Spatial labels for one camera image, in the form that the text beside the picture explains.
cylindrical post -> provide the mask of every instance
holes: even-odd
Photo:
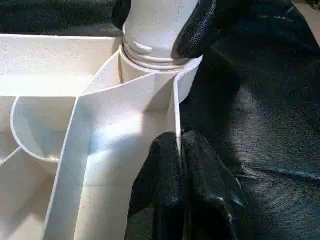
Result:
[[[173,70],[188,59],[175,54],[176,40],[199,0],[131,0],[123,26],[124,49],[136,64]]]

finger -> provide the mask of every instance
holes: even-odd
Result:
[[[253,1],[200,0],[177,39],[177,54],[191,59],[203,55],[221,32],[239,20]]]
[[[133,184],[125,239],[182,239],[184,214],[177,138],[166,132],[151,144]]]
[[[112,11],[112,22],[120,30],[129,16],[131,9],[131,0],[118,0]]]
[[[238,181],[205,137],[187,132],[182,143],[191,182],[193,236],[251,239],[247,201]]]

white plastic tray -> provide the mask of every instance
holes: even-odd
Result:
[[[131,188],[202,58],[159,72],[121,38],[0,35],[0,239],[124,239]]]

white plastic part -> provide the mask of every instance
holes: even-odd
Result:
[[[10,113],[14,101],[13,96],[0,96],[0,164],[18,148],[10,129]]]
[[[180,68],[187,59],[177,58],[177,38],[199,0],[131,0],[123,26],[124,48],[136,64],[155,70]]]
[[[17,97],[11,130],[17,144],[52,175],[56,174],[74,97]]]
[[[152,140],[173,131],[180,144],[179,103],[202,58],[147,69],[121,42],[0,35],[1,240],[123,239]]]
[[[125,56],[122,48],[115,56]],[[144,76],[77,99],[44,240],[124,239],[133,182],[157,136],[173,131],[180,143],[179,103],[201,60],[192,60],[178,75],[146,69]]]
[[[0,164],[0,239],[39,240],[53,179],[21,148]]]
[[[0,96],[78,96],[121,43],[121,37],[2,34]]]

black glove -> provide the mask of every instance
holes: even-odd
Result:
[[[198,58],[237,22],[254,0],[199,0],[194,13],[181,31],[176,51],[182,58]],[[122,30],[131,0],[118,0],[112,12],[113,24]]]
[[[152,143],[133,184],[125,239],[182,240],[184,229],[191,232],[184,239],[251,239],[238,181],[202,135],[187,132],[182,140],[183,162],[174,133]]]

